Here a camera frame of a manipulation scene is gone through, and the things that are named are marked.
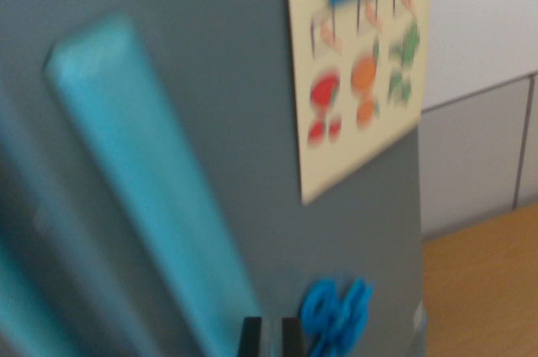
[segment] white wall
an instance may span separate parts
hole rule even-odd
[[[538,0],[431,0],[424,108],[538,70]]]

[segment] black object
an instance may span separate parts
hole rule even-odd
[[[282,320],[282,357],[306,357],[299,318]]]
[[[241,341],[237,357],[259,357],[261,337],[261,317],[248,317],[243,320]]]
[[[260,357],[260,340],[261,318],[245,318],[237,357]],[[299,318],[284,318],[282,320],[282,357],[306,357],[303,329]]]

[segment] teal handle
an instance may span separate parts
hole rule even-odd
[[[241,258],[133,24],[106,18],[46,66],[87,147],[208,357],[235,357],[260,316]]]

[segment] green fruit drawing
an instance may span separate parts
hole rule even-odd
[[[402,67],[411,67],[414,60],[414,52],[419,47],[420,36],[417,23],[413,23],[403,37],[403,43],[397,43],[390,47],[388,56],[399,59]]]
[[[404,81],[401,71],[393,71],[388,83],[388,101],[407,105],[411,98],[411,80]]]

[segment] red apple drawing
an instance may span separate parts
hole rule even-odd
[[[335,103],[339,88],[340,77],[338,72],[334,70],[325,72],[312,85],[310,104],[318,116],[322,118],[331,109]]]

